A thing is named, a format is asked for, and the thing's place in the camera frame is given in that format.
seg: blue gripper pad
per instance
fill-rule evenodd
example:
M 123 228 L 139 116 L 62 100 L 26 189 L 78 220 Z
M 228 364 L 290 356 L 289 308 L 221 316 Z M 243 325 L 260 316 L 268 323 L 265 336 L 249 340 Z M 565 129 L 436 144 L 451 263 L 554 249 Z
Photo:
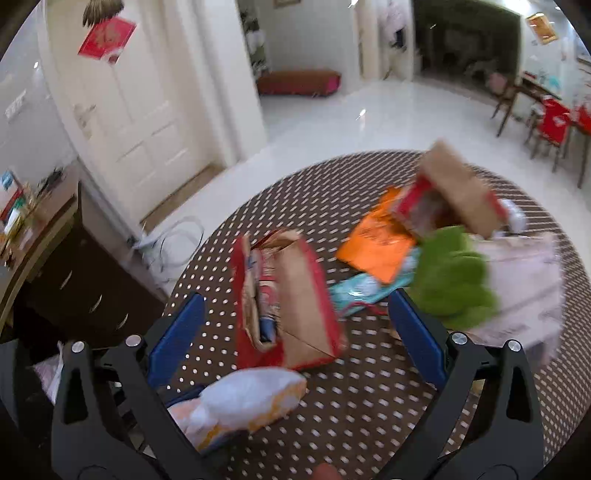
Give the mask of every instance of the blue gripper pad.
M 205 300 L 195 294 L 150 353 L 147 380 L 152 388 L 165 385 L 172 378 L 204 321 Z
M 166 399 L 164 405 L 166 406 L 166 408 L 170 408 L 173 405 L 176 405 L 177 403 L 181 403 L 187 400 L 193 400 L 194 398 L 199 398 L 203 390 L 206 389 L 206 387 L 206 384 L 197 384 L 187 391 L 179 393 L 176 396 L 171 397 L 170 399 Z
M 399 288 L 390 294 L 388 314 L 392 325 L 400 335 L 410 358 L 425 382 L 432 383 L 438 390 L 445 386 L 447 373 L 445 369 L 445 352 L 441 349 L 434 336 L 421 320 L 415 305 Z M 441 331 L 445 333 L 443 325 L 436 334 L 441 339 Z

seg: door handle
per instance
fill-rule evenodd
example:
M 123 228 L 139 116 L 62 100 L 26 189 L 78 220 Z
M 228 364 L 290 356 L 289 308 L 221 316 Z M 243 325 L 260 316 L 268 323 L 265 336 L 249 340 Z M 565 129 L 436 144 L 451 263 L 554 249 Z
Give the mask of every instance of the door handle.
M 115 328 L 115 330 L 121 330 L 123 328 L 123 326 L 127 323 L 127 319 L 129 318 L 129 313 L 127 315 L 125 315 L 125 318 L 123 319 L 123 322 L 121 322 L 119 325 L 117 325 L 117 327 Z
M 80 130 L 82 130 L 82 133 L 84 133 L 87 139 L 90 139 L 92 136 L 92 131 L 88 126 L 88 121 L 90 120 L 90 115 L 95 110 L 96 105 L 91 105 L 86 109 L 79 103 L 74 105 L 74 117 L 76 118 L 76 122 L 78 123 Z
M 73 270 L 70 270 L 70 273 L 68 274 L 68 276 L 66 277 L 66 279 L 65 279 L 65 280 L 64 280 L 64 281 L 61 283 L 61 285 L 60 285 L 60 290 L 63 290 L 63 289 L 64 289 L 64 287 L 65 287 L 66 285 L 68 285 L 68 282 L 69 282 L 69 281 L 70 281 L 70 279 L 72 278 L 72 272 L 73 272 Z
M 92 308 L 90 309 L 90 311 L 88 313 L 94 313 L 102 301 L 103 301 L 103 296 L 101 295 L 99 297 L 99 300 L 92 306 Z

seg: red paper bag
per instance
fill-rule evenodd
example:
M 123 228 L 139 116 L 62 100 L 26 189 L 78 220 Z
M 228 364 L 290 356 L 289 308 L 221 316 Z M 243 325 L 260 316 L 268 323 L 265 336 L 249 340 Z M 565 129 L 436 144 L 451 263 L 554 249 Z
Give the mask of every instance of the red paper bag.
M 277 342 L 271 348 L 261 345 L 256 337 L 259 319 L 249 268 L 249 236 L 239 237 L 233 248 L 238 368 L 299 370 L 333 362 L 348 343 L 330 301 L 324 272 L 306 240 L 296 231 L 280 231 L 252 247 L 274 252 L 280 311 Z

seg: orange snack bag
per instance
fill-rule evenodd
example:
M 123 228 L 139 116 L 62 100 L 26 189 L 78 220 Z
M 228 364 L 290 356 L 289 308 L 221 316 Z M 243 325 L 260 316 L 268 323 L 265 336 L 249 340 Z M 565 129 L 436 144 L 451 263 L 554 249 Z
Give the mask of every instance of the orange snack bag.
M 390 187 L 379 204 L 355 228 L 336 258 L 367 272 L 384 284 L 391 283 L 415 240 L 389 212 L 401 189 Z

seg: tassel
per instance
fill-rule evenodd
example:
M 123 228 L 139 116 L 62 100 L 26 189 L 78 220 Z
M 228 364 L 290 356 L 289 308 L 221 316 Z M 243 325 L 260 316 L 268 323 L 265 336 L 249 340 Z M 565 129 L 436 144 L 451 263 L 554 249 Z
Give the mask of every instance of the tassel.
M 117 16 L 124 8 L 123 0 L 90 0 L 84 10 L 83 25 L 94 27 Z

